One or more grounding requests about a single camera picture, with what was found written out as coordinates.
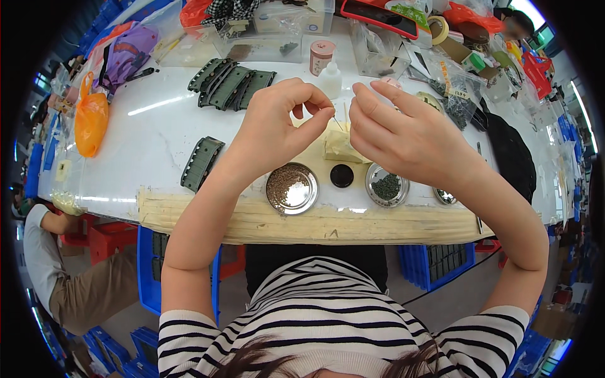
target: purple bag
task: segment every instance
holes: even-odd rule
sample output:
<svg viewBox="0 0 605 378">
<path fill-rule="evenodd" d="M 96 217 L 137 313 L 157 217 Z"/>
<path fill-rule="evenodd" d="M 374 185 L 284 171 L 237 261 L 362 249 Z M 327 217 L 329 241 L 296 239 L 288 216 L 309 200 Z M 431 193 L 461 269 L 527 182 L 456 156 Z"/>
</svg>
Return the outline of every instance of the purple bag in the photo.
<svg viewBox="0 0 605 378">
<path fill-rule="evenodd" d="M 110 92 L 126 81 L 149 59 L 149 53 L 160 40 L 157 27 L 133 22 L 129 30 L 118 36 L 103 51 L 103 67 L 94 86 Z"/>
</svg>

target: red phone case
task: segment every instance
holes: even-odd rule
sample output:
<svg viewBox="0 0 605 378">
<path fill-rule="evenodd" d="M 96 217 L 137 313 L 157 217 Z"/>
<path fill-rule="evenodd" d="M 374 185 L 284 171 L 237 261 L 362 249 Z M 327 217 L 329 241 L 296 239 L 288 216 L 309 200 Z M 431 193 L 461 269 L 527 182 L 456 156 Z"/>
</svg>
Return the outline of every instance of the red phone case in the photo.
<svg viewBox="0 0 605 378">
<path fill-rule="evenodd" d="M 411 20 L 412 22 L 414 22 L 414 25 L 416 26 L 416 35 L 409 34 L 409 33 L 408 33 L 408 32 L 406 32 L 406 31 L 403 31 L 403 30 L 401 30 L 401 29 L 397 29 L 397 28 L 395 28 L 395 27 L 392 27 L 391 25 L 384 24 L 384 23 L 382 23 L 382 22 L 380 22 L 380 21 L 376 21 L 376 20 L 373 20 L 373 19 L 371 19 L 371 18 L 367 18 L 367 17 L 363 17 L 363 16 L 356 15 L 356 14 L 354 14 L 354 13 L 349 13 L 349 12 L 346 12 L 346 11 L 344 10 L 344 6 L 346 5 L 347 1 L 348 1 L 348 0 L 344 0 L 344 1 L 342 2 L 341 14 L 342 14 L 343 16 L 348 17 L 348 18 L 352 18 L 352 19 L 355 19 L 355 20 L 364 21 L 364 22 L 367 22 L 368 24 L 372 24 L 372 25 L 380 26 L 381 28 L 384 28 L 384 29 L 390 30 L 390 31 L 392 31 L 392 32 L 394 32 L 394 33 L 401 34 L 401 35 L 403 35 L 404 37 L 410 38 L 410 39 L 411 39 L 411 40 L 413 40 L 413 41 L 415 41 L 416 39 L 418 39 L 418 24 L 417 24 L 417 23 L 416 23 L 416 21 L 414 21 L 413 19 L 411 19 L 411 18 L 409 18 L 409 17 L 406 17 L 406 16 L 403 16 L 403 15 L 400 15 L 399 13 L 395 13 L 395 12 L 393 12 L 393 11 L 391 11 L 391 10 L 388 10 L 388 9 L 384 9 L 384 8 L 377 7 L 377 6 L 375 6 L 375 5 L 371 5 L 371 4 L 368 4 L 368 3 L 364 3 L 364 4 L 365 4 L 365 5 L 367 5 L 367 6 L 371 6 L 371 7 L 374 7 L 374 8 L 378 8 L 378 9 L 380 9 L 380 10 L 387 11 L 387 12 L 390 12 L 390 13 L 393 13 L 393 14 L 395 14 L 395 15 L 398 15 L 398 16 L 401 16 L 401 17 L 403 17 L 403 18 L 407 18 L 407 19 Z"/>
</svg>

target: floor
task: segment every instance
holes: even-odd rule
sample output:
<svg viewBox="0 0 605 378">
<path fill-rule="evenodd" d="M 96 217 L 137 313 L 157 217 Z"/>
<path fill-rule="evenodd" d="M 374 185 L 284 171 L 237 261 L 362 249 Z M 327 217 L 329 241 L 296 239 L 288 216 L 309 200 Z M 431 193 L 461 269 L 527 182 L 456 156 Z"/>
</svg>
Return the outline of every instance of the floor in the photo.
<svg viewBox="0 0 605 378">
<path fill-rule="evenodd" d="M 558 241 L 551 244 L 549 254 L 549 274 L 544 285 L 545 298 L 551 298 L 557 284 L 561 263 L 557 261 Z M 401 274 L 399 255 L 396 246 L 385 246 L 388 263 L 387 286 L 390 296 L 397 302 L 403 303 L 423 293 L 410 284 Z M 223 249 L 223 263 L 234 259 L 235 249 Z M 476 261 L 487 257 L 485 253 L 476 253 Z M 430 331 L 439 331 L 454 321 L 476 314 L 488 298 L 499 276 L 498 256 L 467 271 L 454 281 L 439 290 L 424 296 L 405 308 L 419 318 Z M 65 257 L 64 264 L 71 275 L 78 274 L 90 267 L 88 251 L 81 256 Z M 220 285 L 220 315 L 219 327 L 224 328 L 237 316 L 245 312 L 245 305 L 250 297 L 246 291 L 246 275 L 237 273 L 221 282 Z M 157 331 L 159 317 L 145 310 L 136 303 L 109 320 L 101 327 L 119 344 L 124 346 L 131 357 L 136 356 L 136 349 L 130 338 L 130 332 L 138 327 L 146 326 Z"/>
</svg>

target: black bag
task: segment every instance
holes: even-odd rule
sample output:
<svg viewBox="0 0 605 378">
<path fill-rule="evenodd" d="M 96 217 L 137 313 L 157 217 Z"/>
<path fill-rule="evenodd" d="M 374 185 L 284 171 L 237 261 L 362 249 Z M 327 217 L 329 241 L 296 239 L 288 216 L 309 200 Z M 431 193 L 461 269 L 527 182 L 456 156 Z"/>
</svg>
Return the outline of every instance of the black bag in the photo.
<svg viewBox="0 0 605 378">
<path fill-rule="evenodd" d="M 535 191 L 535 166 L 518 131 L 502 117 L 485 112 L 488 138 L 500 175 L 531 204 Z"/>
</svg>

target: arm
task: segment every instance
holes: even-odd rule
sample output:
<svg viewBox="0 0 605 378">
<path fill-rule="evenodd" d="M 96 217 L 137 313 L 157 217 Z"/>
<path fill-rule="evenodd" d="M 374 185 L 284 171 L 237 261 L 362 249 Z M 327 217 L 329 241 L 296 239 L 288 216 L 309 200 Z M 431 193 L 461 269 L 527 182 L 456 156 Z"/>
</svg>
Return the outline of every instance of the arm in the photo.
<svg viewBox="0 0 605 378">
<path fill-rule="evenodd" d="M 351 144 L 388 172 L 452 193 L 495 232 L 509 263 L 483 309 L 513 305 L 531 314 L 546 277 L 548 236 L 528 202 L 431 106 L 382 82 L 353 86 Z"/>
<path fill-rule="evenodd" d="M 65 235 L 71 228 L 77 223 L 78 217 L 63 213 L 56 215 L 55 213 L 48 211 L 44 214 L 40 227 L 48 232 L 56 233 L 57 235 Z"/>
<path fill-rule="evenodd" d="M 296 128 L 290 112 L 301 119 L 303 104 L 313 117 Z M 238 197 L 258 177 L 303 152 L 333 115 L 325 94 L 299 78 L 254 94 L 233 143 L 174 226 L 162 267 L 162 313 L 180 309 L 214 317 L 208 267 Z"/>
</svg>

